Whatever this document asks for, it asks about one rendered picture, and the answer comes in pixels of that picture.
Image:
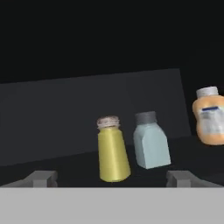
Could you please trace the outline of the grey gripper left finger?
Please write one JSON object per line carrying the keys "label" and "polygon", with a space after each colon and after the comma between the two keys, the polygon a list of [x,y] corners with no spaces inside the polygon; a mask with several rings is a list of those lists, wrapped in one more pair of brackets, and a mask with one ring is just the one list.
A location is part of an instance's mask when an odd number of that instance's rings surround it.
{"label": "grey gripper left finger", "polygon": [[56,171],[34,171],[26,178],[3,185],[3,187],[57,187],[57,179]]}

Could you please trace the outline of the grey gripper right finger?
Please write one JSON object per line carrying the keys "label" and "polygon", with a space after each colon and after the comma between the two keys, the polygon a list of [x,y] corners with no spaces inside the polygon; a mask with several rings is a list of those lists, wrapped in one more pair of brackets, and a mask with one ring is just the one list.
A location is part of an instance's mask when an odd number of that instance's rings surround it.
{"label": "grey gripper right finger", "polygon": [[200,179],[189,171],[168,171],[167,187],[220,187],[215,183]]}

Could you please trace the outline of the pale blue bottle grey cap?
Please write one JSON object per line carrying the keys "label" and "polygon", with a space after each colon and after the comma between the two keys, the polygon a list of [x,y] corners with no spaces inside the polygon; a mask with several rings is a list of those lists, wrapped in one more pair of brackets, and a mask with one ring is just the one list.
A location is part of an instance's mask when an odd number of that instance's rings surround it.
{"label": "pale blue bottle grey cap", "polygon": [[152,169],[171,163],[167,137],[158,125],[155,111],[136,114],[133,138],[139,166]]}

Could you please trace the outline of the orange condiment bottle grey cap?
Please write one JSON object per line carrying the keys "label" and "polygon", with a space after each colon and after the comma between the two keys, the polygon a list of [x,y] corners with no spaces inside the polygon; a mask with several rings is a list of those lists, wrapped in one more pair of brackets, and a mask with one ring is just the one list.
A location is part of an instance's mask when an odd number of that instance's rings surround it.
{"label": "orange condiment bottle grey cap", "polygon": [[217,87],[203,87],[196,91],[192,104],[199,140],[208,145],[224,145],[224,96]]}

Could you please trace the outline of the yellow shaker with silver cap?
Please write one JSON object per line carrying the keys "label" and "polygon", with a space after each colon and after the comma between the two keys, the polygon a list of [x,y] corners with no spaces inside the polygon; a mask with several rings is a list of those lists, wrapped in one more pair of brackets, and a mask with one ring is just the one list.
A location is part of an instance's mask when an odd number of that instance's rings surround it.
{"label": "yellow shaker with silver cap", "polygon": [[120,182],[131,174],[123,133],[119,127],[119,118],[114,115],[97,120],[100,179],[105,182]]}

